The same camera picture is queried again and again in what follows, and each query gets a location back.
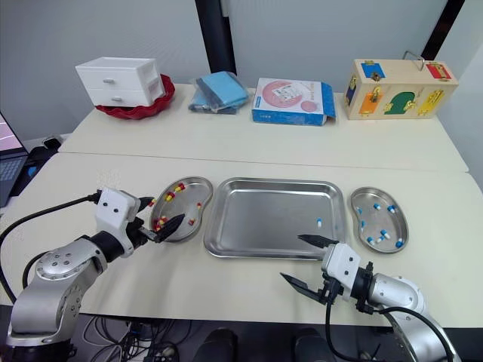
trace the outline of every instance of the laptop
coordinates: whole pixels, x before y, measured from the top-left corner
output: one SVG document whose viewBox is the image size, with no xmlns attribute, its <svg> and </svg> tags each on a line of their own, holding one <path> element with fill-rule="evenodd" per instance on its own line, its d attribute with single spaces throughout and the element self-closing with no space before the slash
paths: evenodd
<svg viewBox="0 0 483 362">
<path fill-rule="evenodd" d="M 7 204 L 29 153 L 0 113 L 0 207 Z"/>
</svg>

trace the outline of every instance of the wooden lock box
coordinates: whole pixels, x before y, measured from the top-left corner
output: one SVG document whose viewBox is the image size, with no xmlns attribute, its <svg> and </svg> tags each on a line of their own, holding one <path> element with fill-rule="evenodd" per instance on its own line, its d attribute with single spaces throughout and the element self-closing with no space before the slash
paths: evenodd
<svg viewBox="0 0 483 362">
<path fill-rule="evenodd" d="M 457 86 L 443 62 L 356 59 L 344 93 L 347 118 L 430 118 Z"/>
</svg>

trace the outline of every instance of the kidney-shaped metal dish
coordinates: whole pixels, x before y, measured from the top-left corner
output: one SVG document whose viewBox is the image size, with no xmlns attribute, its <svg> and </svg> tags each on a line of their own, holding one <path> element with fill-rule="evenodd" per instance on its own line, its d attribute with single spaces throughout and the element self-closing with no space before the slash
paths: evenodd
<svg viewBox="0 0 483 362">
<path fill-rule="evenodd" d="M 233 178 L 217 189 L 205 232 L 215 256 L 322 259 L 301 234 L 345 240 L 342 192 L 332 183 Z"/>
<path fill-rule="evenodd" d="M 408 224 L 394 198 L 383 190 L 362 187 L 350 198 L 354 232 L 367 247 L 381 253 L 396 253 L 408 244 Z"/>
<path fill-rule="evenodd" d="M 150 224 L 156 230 L 171 217 L 185 214 L 180 227 L 165 241 L 181 241 L 193 236 L 202 223 L 203 210 L 213 195 L 213 186 L 203 177 L 186 177 L 171 183 L 152 209 Z"/>
</svg>

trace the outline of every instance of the black shoe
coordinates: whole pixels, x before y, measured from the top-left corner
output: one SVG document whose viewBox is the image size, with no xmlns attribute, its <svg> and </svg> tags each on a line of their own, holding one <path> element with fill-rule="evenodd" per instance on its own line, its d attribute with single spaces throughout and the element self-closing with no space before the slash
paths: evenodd
<svg viewBox="0 0 483 362">
<path fill-rule="evenodd" d="M 293 362 L 336 362 L 327 341 L 313 328 L 297 331 L 292 343 Z"/>
<path fill-rule="evenodd" d="M 236 362 L 238 337 L 226 328 L 219 328 L 206 337 L 192 362 Z"/>
</svg>

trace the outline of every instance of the white table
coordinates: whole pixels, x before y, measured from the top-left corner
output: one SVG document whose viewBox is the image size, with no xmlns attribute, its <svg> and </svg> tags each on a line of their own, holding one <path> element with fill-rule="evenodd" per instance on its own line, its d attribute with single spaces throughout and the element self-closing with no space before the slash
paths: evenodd
<svg viewBox="0 0 483 362">
<path fill-rule="evenodd" d="M 417 283 L 433 317 L 443 327 L 483 326 L 483 195 L 467 173 L 415 172 L 202 161 L 115 155 L 58 154 L 42 168 L 7 214 L 4 229 L 28 213 L 110 186 L 133 195 L 157 196 L 168 184 L 189 175 L 208 178 L 216 188 L 232 176 L 319 179 L 343 192 L 347 241 L 374 271 L 404 275 Z M 405 212 L 410 230 L 397 254 L 374 253 L 354 239 L 348 199 L 360 186 L 392 195 Z M 158 318 L 321 323 L 325 307 L 295 292 L 284 272 L 321 285 L 320 262 L 284 259 L 220 259 L 202 243 L 211 204 L 202 227 L 184 244 L 149 243 L 128 259 L 117 259 L 86 293 L 82 311 Z M 18 294 L 27 261 L 37 253 L 95 233 L 93 204 L 81 204 L 35 219 L 5 242 L 2 265 Z M 7 303 L 5 295 L 2 302 Z M 382 325 L 381 316 L 355 310 L 337 300 L 334 324 Z"/>
<path fill-rule="evenodd" d="M 323 127 L 259 124 L 251 101 L 237 115 L 188 110 L 194 87 L 176 84 L 170 108 L 140 121 L 94 110 L 61 152 L 141 155 L 271 164 L 466 172 L 439 120 L 349 121 L 336 94 L 337 121 Z"/>
</svg>

